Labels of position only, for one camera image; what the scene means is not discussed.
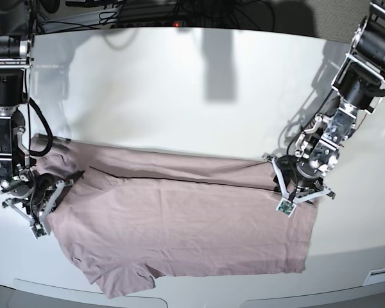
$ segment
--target white tabletop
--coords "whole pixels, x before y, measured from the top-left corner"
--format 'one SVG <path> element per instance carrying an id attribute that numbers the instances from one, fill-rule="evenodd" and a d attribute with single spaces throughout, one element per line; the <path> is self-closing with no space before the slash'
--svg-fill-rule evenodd
<path id="1" fill-rule="evenodd" d="M 36 39 L 31 95 L 57 136 L 257 159 L 284 147 L 289 121 L 314 112 L 347 50 L 316 38 L 239 30 L 46 35 Z M 163 277 L 135 296 L 162 298 L 169 307 L 238 307 L 362 285 L 369 270 L 385 267 L 385 100 L 344 146 L 327 177 L 337 196 L 320 206 L 304 273 Z M 100 292 L 53 236 L 34 240 L 26 222 L 0 206 L 0 284 L 14 287 L 14 279 Z"/>

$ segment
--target white table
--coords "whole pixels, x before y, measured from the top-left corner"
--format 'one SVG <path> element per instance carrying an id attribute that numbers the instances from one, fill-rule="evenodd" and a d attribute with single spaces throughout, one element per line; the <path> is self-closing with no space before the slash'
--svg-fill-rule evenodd
<path id="1" fill-rule="evenodd" d="M 347 50 L 345 44 L 256 31 L 145 28 L 47 35 L 36 39 L 31 94 L 58 136 L 257 159 L 283 147 L 285 138 L 279 146 L 278 138 L 288 121 L 319 105 Z M 309 111 L 302 111 L 304 104 Z M 304 273 L 162 277 L 155 289 L 134 296 L 162 298 L 170 308 L 239 307 L 250 299 L 361 286 L 370 270 L 385 267 L 385 100 L 344 144 L 327 177 L 337 196 L 320 206 Z M 100 292 L 63 256 L 53 236 L 34 240 L 26 222 L 1 206 L 0 284 L 142 307 L 129 303 L 142 299 L 108 301 L 54 288 Z"/>

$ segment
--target wrinkled fabric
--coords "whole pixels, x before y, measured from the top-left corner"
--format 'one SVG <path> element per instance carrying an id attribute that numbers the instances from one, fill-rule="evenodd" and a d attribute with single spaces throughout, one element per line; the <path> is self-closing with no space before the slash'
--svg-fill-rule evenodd
<path id="1" fill-rule="evenodd" d="M 55 141 L 37 170 L 85 171 L 47 220 L 65 256 L 109 298 L 164 275 L 304 270 L 317 210 L 276 211 L 270 163 Z"/>

